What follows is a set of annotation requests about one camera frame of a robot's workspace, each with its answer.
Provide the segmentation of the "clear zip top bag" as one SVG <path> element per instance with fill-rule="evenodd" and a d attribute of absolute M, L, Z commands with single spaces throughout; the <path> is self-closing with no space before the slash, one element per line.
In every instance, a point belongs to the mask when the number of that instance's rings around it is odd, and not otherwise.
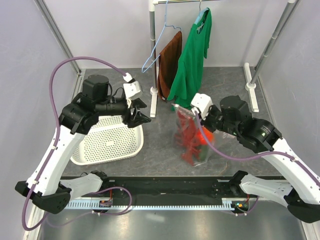
<path fill-rule="evenodd" d="M 207 137 L 216 149 L 236 138 L 219 130 L 210 132 L 204 126 L 199 128 L 192 111 L 175 103 L 172 108 L 175 112 L 172 144 L 177 149 L 180 158 L 193 167 L 206 163 L 215 153 L 204 137 Z"/>

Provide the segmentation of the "green toy avocado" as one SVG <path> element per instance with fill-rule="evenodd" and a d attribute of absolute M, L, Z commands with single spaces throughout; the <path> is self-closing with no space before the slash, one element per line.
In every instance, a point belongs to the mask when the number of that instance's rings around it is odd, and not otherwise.
<path fill-rule="evenodd" d="M 205 161 L 207 159 L 208 152 L 209 152 L 209 147 L 207 145 L 203 145 L 200 148 L 199 160 L 200 161 Z"/>

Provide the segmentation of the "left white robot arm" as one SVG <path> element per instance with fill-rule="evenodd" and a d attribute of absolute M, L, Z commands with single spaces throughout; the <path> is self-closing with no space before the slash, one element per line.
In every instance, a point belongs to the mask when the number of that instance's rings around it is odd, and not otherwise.
<path fill-rule="evenodd" d="M 56 135 L 52 139 L 37 169 L 25 181 L 19 181 L 15 190 L 32 203 L 51 214 L 60 213 L 78 197 L 95 193 L 106 196 L 110 185 L 106 174 L 93 171 L 85 176 L 62 180 L 62 174 L 75 149 L 100 116 L 120 116 L 128 128 L 135 128 L 151 119 L 141 113 L 146 104 L 138 81 L 125 76 L 121 97 L 111 94 L 109 79 L 103 75 L 90 75 L 82 83 L 82 90 L 66 105 L 58 118 Z"/>

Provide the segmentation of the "red toy lobster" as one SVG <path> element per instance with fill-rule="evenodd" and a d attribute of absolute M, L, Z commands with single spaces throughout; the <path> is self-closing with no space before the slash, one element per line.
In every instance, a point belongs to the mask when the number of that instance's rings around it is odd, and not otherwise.
<path fill-rule="evenodd" d="M 196 139 L 197 127 L 192 115 L 181 109 L 176 111 L 177 131 L 174 134 L 174 142 L 184 149 L 181 158 L 192 166 L 200 162 L 199 153 L 202 145 Z"/>

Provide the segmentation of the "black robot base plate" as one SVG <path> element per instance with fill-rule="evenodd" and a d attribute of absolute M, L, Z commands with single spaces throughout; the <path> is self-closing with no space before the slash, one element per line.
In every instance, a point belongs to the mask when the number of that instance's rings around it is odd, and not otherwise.
<path fill-rule="evenodd" d="M 231 177 L 216 176 L 109 176 L 100 190 L 110 187 L 127 189 L 134 207 L 178 207 L 221 205 L 222 199 L 254 200 L 229 183 Z"/>

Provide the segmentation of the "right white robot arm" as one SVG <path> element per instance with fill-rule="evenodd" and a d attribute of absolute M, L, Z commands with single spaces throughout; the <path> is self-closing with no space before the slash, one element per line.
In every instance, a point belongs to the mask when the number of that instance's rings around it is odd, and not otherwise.
<path fill-rule="evenodd" d="M 231 95 L 213 104 L 210 96 L 196 94 L 191 102 L 199 130 L 216 130 L 236 137 L 254 156 L 246 160 L 265 159 L 288 181 L 275 183 L 245 171 L 238 171 L 229 182 L 235 197 L 244 193 L 267 198 L 288 209 L 305 223 L 320 220 L 320 177 L 289 146 L 282 133 L 269 121 L 255 118 L 248 103 Z"/>

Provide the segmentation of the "red toy tomato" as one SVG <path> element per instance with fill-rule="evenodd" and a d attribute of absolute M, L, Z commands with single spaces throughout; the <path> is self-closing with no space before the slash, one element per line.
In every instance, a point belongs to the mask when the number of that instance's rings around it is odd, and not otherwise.
<path fill-rule="evenodd" d="M 215 141 L 214 134 L 212 132 L 210 132 L 209 130 L 207 130 L 204 126 L 202 126 L 202 131 L 204 132 L 204 135 L 206 136 L 208 141 L 213 144 Z M 206 140 L 204 139 L 204 137 L 199 129 L 197 129 L 197 132 L 196 132 L 196 139 L 198 140 L 200 145 L 207 144 Z"/>

